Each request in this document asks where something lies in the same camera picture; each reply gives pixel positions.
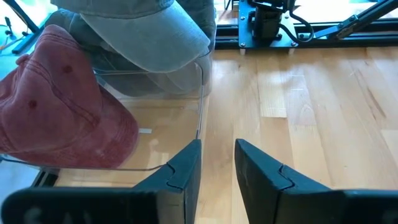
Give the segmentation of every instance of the clear plastic bin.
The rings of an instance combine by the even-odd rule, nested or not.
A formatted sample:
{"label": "clear plastic bin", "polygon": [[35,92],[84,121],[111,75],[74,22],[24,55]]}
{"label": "clear plastic bin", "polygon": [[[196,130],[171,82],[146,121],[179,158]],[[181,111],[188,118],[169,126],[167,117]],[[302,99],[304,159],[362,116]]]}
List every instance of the clear plastic bin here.
{"label": "clear plastic bin", "polygon": [[[133,115],[139,126],[134,152],[117,169],[95,167],[46,167],[31,164],[57,174],[56,186],[132,187],[153,174],[194,139],[200,139],[203,98],[211,90],[211,55],[198,58],[185,69],[197,77],[197,85],[187,94],[153,94],[131,97],[111,86],[119,75],[104,75],[102,86]],[[138,75],[159,74],[142,73]]]}

